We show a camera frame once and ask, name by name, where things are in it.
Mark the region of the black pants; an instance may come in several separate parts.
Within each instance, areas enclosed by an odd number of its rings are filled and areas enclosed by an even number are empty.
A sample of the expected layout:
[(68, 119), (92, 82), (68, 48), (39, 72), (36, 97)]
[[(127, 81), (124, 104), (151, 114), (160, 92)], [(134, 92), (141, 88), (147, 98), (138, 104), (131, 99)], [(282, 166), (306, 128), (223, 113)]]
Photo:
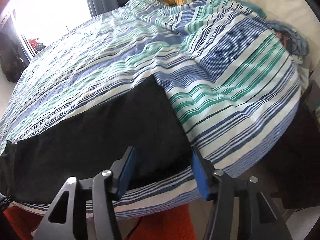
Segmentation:
[(69, 177), (94, 177), (130, 146), (138, 151), (131, 189), (167, 179), (189, 165), (191, 145), (153, 76), (39, 135), (7, 142), (1, 154), (1, 193), (17, 202), (49, 204)]

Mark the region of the red fleece robe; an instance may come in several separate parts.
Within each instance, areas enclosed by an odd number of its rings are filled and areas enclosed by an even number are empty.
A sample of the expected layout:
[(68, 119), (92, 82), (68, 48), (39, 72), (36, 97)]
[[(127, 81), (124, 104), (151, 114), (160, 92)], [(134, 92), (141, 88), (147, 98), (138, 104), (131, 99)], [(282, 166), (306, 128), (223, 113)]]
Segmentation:
[[(17, 206), (3, 212), (18, 239), (33, 239), (42, 216)], [(170, 210), (140, 217), (125, 239), (196, 239), (187, 204)]]

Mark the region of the dark clothes hanging on wall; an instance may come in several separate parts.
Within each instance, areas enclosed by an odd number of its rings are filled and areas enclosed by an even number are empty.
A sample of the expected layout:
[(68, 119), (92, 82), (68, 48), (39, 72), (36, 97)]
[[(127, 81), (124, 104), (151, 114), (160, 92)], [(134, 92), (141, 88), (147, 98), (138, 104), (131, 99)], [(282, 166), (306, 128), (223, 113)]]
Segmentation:
[(0, 38), (1, 69), (9, 82), (18, 83), (26, 69), (24, 60), (18, 53), (18, 45), (5, 33)]

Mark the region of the blue green striped bed cover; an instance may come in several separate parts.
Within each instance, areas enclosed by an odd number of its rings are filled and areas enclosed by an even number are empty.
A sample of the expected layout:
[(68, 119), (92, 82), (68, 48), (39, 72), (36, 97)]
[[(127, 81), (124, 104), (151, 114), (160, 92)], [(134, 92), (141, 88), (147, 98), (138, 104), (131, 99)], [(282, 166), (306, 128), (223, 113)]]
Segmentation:
[[(270, 25), (234, 0), (168, 7), (131, 0), (38, 53), (1, 119), (7, 142), (39, 135), (153, 76), (191, 145), (237, 177), (283, 135), (300, 100), (296, 63)], [(199, 198), (189, 165), (114, 203), (134, 218)]]

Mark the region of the blue grey crumpled garment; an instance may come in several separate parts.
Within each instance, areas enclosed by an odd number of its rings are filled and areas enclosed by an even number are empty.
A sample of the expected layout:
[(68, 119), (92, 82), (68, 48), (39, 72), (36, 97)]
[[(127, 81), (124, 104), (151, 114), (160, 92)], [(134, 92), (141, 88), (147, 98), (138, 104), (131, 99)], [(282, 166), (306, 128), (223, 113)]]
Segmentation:
[(290, 54), (306, 56), (309, 53), (309, 44), (306, 37), (290, 24), (280, 21), (268, 21), (269, 25), (275, 32), (282, 35), (281, 41), (286, 41), (286, 48)]

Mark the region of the cream padded headboard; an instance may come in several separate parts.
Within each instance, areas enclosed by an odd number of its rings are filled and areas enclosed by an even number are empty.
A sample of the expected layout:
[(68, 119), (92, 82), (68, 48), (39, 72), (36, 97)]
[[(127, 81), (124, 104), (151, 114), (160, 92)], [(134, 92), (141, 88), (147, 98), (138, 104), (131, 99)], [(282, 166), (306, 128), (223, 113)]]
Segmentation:
[(294, 26), (308, 39), (309, 70), (319, 66), (319, 20), (305, 0), (246, 0), (261, 7), (271, 20)]

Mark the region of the red item at window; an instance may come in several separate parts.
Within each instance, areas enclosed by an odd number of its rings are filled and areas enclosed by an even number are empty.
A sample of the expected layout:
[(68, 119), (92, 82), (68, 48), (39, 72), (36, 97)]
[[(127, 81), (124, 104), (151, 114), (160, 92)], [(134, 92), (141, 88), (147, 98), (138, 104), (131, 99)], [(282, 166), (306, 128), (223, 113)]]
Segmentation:
[(46, 47), (38, 38), (30, 38), (28, 41), (36, 54)]

